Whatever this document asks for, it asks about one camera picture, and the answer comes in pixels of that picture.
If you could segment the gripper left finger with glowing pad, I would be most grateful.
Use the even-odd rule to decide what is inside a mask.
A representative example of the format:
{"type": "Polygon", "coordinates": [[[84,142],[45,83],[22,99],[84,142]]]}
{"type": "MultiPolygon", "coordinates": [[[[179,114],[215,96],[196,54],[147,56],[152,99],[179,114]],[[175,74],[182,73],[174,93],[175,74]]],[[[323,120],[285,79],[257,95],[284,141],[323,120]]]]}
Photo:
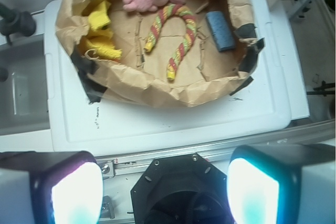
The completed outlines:
{"type": "Polygon", "coordinates": [[[89,152],[1,153],[1,223],[98,223],[102,199],[89,152]]]}

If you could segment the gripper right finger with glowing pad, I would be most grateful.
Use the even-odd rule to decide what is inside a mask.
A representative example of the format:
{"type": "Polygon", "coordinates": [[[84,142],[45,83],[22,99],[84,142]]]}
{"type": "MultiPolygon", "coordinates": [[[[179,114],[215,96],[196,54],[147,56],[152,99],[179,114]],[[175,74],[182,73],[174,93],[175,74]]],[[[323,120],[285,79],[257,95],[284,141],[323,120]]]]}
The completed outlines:
{"type": "Polygon", "coordinates": [[[242,145],[227,170],[236,223],[335,223],[335,147],[242,145]]]}

